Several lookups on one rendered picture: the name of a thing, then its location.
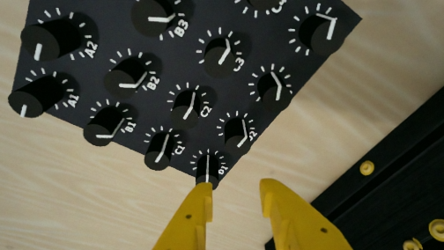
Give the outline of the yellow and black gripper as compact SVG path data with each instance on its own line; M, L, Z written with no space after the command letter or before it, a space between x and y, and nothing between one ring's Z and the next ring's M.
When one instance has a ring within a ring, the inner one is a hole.
M344 235L282 182L260 179L263 217L269 217L277 250L352 250ZM205 250L212 222L212 184L189 192L152 250Z

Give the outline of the black control panel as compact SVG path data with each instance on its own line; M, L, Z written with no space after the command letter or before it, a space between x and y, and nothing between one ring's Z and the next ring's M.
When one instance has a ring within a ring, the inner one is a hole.
M29 0L7 101L213 191L361 20L342 0Z

